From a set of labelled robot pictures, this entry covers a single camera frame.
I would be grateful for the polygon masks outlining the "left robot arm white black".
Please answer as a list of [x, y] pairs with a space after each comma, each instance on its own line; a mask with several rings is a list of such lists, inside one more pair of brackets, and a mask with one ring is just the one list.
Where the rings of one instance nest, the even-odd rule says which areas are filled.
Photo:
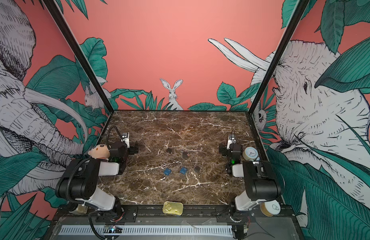
[[111, 212], [116, 219], [122, 218], [125, 211], [119, 198], [101, 190], [98, 179], [122, 175], [128, 157], [138, 152], [138, 142], [127, 144], [118, 141], [110, 146], [99, 144], [93, 147], [88, 151], [88, 158], [70, 162], [56, 185], [56, 196], [99, 212]]

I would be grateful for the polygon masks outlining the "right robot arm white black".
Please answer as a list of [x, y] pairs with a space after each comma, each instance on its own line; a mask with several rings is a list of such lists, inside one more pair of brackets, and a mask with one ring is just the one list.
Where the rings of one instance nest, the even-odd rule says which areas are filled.
[[227, 157], [226, 172], [244, 180], [243, 193], [234, 199], [235, 209], [246, 212], [257, 205], [264, 205], [271, 215], [278, 214], [280, 205], [276, 199], [281, 195], [281, 186], [271, 164], [259, 159], [257, 149], [228, 142], [220, 144], [218, 151]]

